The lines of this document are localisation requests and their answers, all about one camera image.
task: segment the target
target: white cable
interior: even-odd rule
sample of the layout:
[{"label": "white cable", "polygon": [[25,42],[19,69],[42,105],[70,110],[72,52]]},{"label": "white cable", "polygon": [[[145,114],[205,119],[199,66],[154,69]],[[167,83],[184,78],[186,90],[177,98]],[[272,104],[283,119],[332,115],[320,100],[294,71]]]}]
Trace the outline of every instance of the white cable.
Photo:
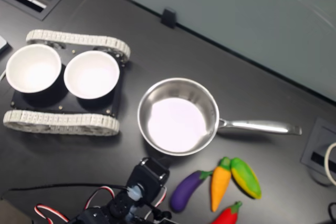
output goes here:
[{"label": "white cable", "polygon": [[109,193],[111,194],[112,198],[114,199],[114,191],[112,190],[112,188],[108,187],[108,186],[102,186],[102,187],[99,187],[94,193],[93,195],[88,199],[88,201],[86,202],[85,204],[85,207],[84,207],[84,210],[85,209],[88,209],[92,199],[96,196],[96,194],[99,192],[99,190],[101,189],[105,189],[107,191],[109,191]]},{"label": "white cable", "polygon": [[326,171],[328,179],[336,186],[336,181],[331,176],[331,173],[330,173],[330,170],[329,170],[329,156],[330,156],[330,153],[331,153],[332,149],[334,149],[335,147],[336,147],[336,143],[333,143],[328,147],[327,152],[325,153],[326,155],[324,157],[324,169]]},{"label": "white cable", "polygon": [[45,209],[45,210],[48,210],[48,211],[52,212],[54,215],[58,216],[59,218],[61,218],[61,219],[62,219],[63,221],[65,221],[65,222],[68,222],[68,221],[69,221],[68,218],[66,218],[66,217],[65,217],[63,214],[61,214],[59,211],[56,211],[56,210],[52,209],[51,207],[48,207],[48,206],[39,204],[39,205],[37,205],[37,206],[34,208],[34,210],[35,210],[35,212],[37,212],[37,213],[38,213],[41,217],[43,217],[43,218],[46,218],[46,217],[44,217],[44,215],[41,214],[40,211],[38,211],[38,208],[42,208],[42,209]]},{"label": "white cable", "polygon": [[[156,204],[154,205],[154,207],[158,207],[159,204],[162,203],[162,201],[164,200],[164,198],[166,197],[166,194],[167,194],[167,187],[163,187],[163,194],[161,196],[161,198],[156,202]],[[148,216],[152,213],[152,210],[150,210],[146,216],[145,216],[145,220],[147,220]]]},{"label": "white cable", "polygon": [[6,75],[6,70],[2,72],[2,74],[0,75],[0,81],[2,81],[2,79],[5,77]]}]

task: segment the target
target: yellow-green pepper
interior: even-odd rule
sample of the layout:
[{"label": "yellow-green pepper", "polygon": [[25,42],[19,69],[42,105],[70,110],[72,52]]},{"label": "yellow-green pepper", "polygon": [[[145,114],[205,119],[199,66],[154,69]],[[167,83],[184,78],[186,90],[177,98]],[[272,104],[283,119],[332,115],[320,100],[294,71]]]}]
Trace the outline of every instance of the yellow-green pepper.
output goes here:
[{"label": "yellow-green pepper", "polygon": [[257,176],[244,161],[235,157],[231,159],[231,173],[237,184],[251,197],[261,198],[261,189]]}]

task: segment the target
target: white ceramic bowl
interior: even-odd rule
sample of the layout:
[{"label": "white ceramic bowl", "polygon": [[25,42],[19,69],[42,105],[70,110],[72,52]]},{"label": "white ceramic bowl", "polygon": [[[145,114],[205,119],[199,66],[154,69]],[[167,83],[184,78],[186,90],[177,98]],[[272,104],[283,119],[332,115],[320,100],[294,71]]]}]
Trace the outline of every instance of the white ceramic bowl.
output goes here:
[{"label": "white ceramic bowl", "polygon": [[22,93],[36,93],[49,88],[62,69],[55,49],[33,44],[17,50],[6,66],[8,83]]},{"label": "white ceramic bowl", "polygon": [[69,62],[64,82],[75,96],[96,99],[116,86],[119,74],[119,65],[112,56],[101,51],[86,51]]}]

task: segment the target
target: dark gray table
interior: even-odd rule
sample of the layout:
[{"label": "dark gray table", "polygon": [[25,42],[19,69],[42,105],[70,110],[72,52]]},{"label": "dark gray table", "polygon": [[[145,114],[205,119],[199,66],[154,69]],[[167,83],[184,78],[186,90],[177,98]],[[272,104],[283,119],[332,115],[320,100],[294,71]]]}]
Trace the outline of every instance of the dark gray table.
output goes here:
[{"label": "dark gray table", "polygon": [[[335,188],[316,184],[300,157],[317,117],[336,124],[335,107],[183,30],[161,25],[157,17],[125,0],[63,0],[43,22],[0,1],[0,33],[13,46],[1,55],[0,71],[14,50],[25,45],[27,33],[37,28],[113,36],[129,44],[131,62],[119,111],[121,133],[105,138],[38,135],[12,131],[1,124],[0,191],[51,183],[124,184],[142,157],[163,156],[145,143],[138,129],[136,109],[142,95],[157,81],[186,77],[209,89],[225,119],[290,122],[301,125],[303,135],[217,135],[203,151],[172,159],[168,198],[187,174],[213,169],[223,156],[238,156],[255,170],[263,193],[261,200],[252,200],[233,183],[229,185],[220,208],[242,200],[238,223],[318,224],[328,220],[327,205],[335,200]],[[13,89],[2,81],[0,115],[9,110],[12,95]],[[6,198],[44,223],[34,213],[36,203],[74,217],[91,192],[88,188],[48,189],[10,193]],[[167,209],[168,202],[161,208]],[[209,186],[205,183],[174,220],[181,224],[209,223],[216,215],[210,211]]]}]

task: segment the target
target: green stem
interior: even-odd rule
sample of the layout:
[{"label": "green stem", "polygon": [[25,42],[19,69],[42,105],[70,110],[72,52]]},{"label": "green stem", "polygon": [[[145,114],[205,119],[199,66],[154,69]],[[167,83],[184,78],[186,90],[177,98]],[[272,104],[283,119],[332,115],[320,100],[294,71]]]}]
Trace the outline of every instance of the green stem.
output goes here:
[{"label": "green stem", "polygon": [[239,208],[242,206],[242,202],[241,201],[238,201],[236,202],[234,205],[230,206],[230,209],[231,209],[231,214],[235,214],[238,212]]},{"label": "green stem", "polygon": [[231,169],[230,164],[231,164],[231,159],[229,159],[228,157],[223,157],[219,163],[219,166],[226,170],[230,170]]},{"label": "green stem", "polygon": [[203,170],[201,170],[200,172],[201,172],[200,179],[206,179],[208,176],[212,175],[213,173],[213,171],[205,172]]}]

